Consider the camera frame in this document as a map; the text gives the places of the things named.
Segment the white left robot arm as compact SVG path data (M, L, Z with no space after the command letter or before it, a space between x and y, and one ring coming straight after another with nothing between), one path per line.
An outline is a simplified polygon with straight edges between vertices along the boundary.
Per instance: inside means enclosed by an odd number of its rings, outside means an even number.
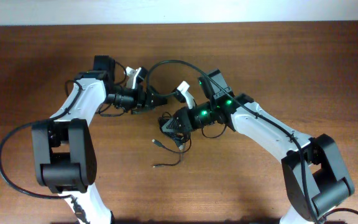
M124 74L129 78L124 86L115 83L113 68L77 74L59 111L31 126L37 182L51 191L50 198L66 201L79 223L114 223L95 184L97 160L89 126L100 106L127 112L166 104L142 88L144 67L126 67Z

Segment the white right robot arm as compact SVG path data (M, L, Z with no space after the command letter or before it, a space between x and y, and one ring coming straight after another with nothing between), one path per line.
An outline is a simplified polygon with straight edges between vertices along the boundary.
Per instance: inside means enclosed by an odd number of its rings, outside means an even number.
M176 93L187 105L160 125L164 134L188 137L191 132L221 123L251 138L281 164L291 203L280 223L322 223L355 192L354 183L333 138L299 132L268 114L251 97L234 95L227 85L200 85L209 101L196 105L189 85Z

